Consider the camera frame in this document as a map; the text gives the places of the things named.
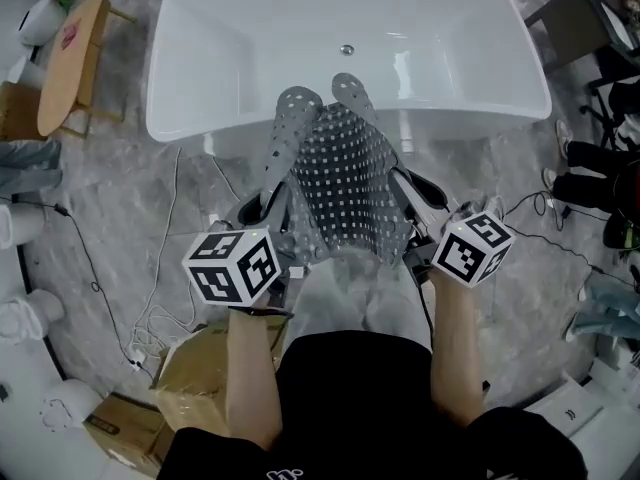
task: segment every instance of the forearm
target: forearm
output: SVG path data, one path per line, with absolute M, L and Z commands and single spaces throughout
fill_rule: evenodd
M 475 308 L 471 290 L 437 272 L 431 396 L 462 426 L 484 412 Z
M 227 349 L 229 433 L 268 450 L 282 431 L 282 413 L 266 320 L 232 311 Z

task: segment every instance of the wooden stool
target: wooden stool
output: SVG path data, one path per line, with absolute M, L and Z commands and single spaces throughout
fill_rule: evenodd
M 86 138 L 91 116 L 124 121 L 123 116 L 91 106 L 102 34 L 109 13 L 136 22 L 134 17 L 113 9 L 109 0 L 87 0 L 69 14 L 58 31 L 38 109 L 38 131 L 41 135 L 48 136 L 60 129 Z M 69 114 L 78 109 L 88 114 L 84 132 L 63 126 Z

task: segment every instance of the black t-shirt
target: black t-shirt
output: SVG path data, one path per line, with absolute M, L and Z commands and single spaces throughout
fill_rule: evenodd
M 273 450 L 183 429 L 158 480 L 586 478 L 578 449 L 541 416 L 501 408 L 456 427 L 431 402 L 430 367 L 429 351 L 404 338 L 299 338 L 277 372 Z

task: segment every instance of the black pants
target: black pants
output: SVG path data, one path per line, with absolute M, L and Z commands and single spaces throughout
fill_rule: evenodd
M 565 203 L 587 208 L 599 208 L 613 213 L 613 183 L 617 175 L 632 160 L 634 155 L 625 151 L 611 151 L 586 142 L 570 142 L 567 148 L 569 167 L 584 167 L 604 174 L 606 178 L 563 174 L 553 184 L 553 197 Z

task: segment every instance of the marble floor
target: marble floor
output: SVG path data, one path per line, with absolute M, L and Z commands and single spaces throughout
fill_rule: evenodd
M 526 17 L 546 0 L 516 1 Z M 65 176 L 61 186 L 41 197 L 47 203 L 60 202 L 75 215 L 126 347 L 130 329 L 148 305 L 160 304 L 186 323 L 220 317 L 197 300 L 192 314 L 180 260 L 195 233 L 208 227 L 209 215 L 225 215 L 236 199 L 201 149 L 186 148 L 178 158 L 177 146 L 155 142 L 145 129 L 146 73 L 161 0 L 111 2 L 139 22 L 110 20 L 96 103 L 115 111 L 124 104 L 125 122 L 94 119 L 86 140 L 56 136 L 63 143 Z M 534 37 L 544 55 L 544 33 L 536 31 Z M 46 65 L 47 57 L 44 48 L 38 62 Z M 550 77 L 553 112 L 546 121 L 475 141 L 432 142 L 428 154 L 405 162 L 457 201 L 498 193 L 511 207 L 543 188 L 541 168 L 559 163 L 556 119 L 565 119 L 581 140 L 598 136 L 593 122 L 578 112 L 587 100 L 584 84 L 598 75 L 592 59 L 581 59 Z M 253 160 L 219 160 L 240 197 L 257 187 Z M 178 196 L 157 289 L 148 301 L 174 195 L 176 166 Z M 605 268 L 620 269 L 601 245 L 600 221 L 574 214 L 558 232 L 550 214 L 539 217 L 525 203 L 508 222 L 575 248 Z M 147 399 L 149 378 L 123 363 L 104 301 L 91 289 L 89 264 L 69 219 L 48 212 L 44 233 L 25 250 L 34 287 L 50 290 L 64 302 L 67 316 L 52 326 L 50 338 L 67 374 L 102 393 L 117 389 Z M 563 370 L 577 376 L 587 371 L 593 341 L 568 344 L 561 334 L 576 310 L 576 293 L 588 273 L 580 259 L 540 240 L 519 239 L 498 274 L 477 289 L 485 377 L 492 385 L 490 404 L 520 402 L 556 381 Z M 154 314 L 163 312 L 154 308 Z M 166 319 L 154 318 L 153 326 L 166 341 L 184 334 Z M 157 362 L 150 359 L 145 366 L 153 373 Z

